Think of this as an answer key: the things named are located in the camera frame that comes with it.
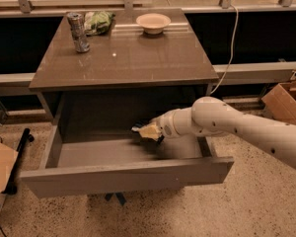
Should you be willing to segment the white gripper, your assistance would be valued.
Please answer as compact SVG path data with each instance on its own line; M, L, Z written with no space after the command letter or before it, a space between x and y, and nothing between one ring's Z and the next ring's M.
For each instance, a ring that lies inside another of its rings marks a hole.
M166 138L176 138L179 136L174 126L174 111L168 111L151 120L147 124L144 133L139 133L142 138L150 138L157 141L161 136Z

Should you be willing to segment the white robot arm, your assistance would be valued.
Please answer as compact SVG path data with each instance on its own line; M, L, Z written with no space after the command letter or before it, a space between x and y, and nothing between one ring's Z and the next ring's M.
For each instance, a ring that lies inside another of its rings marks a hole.
M231 133L296 170L295 124L244 114L213 97L199 98L189 108L168 111L132 130L155 141Z

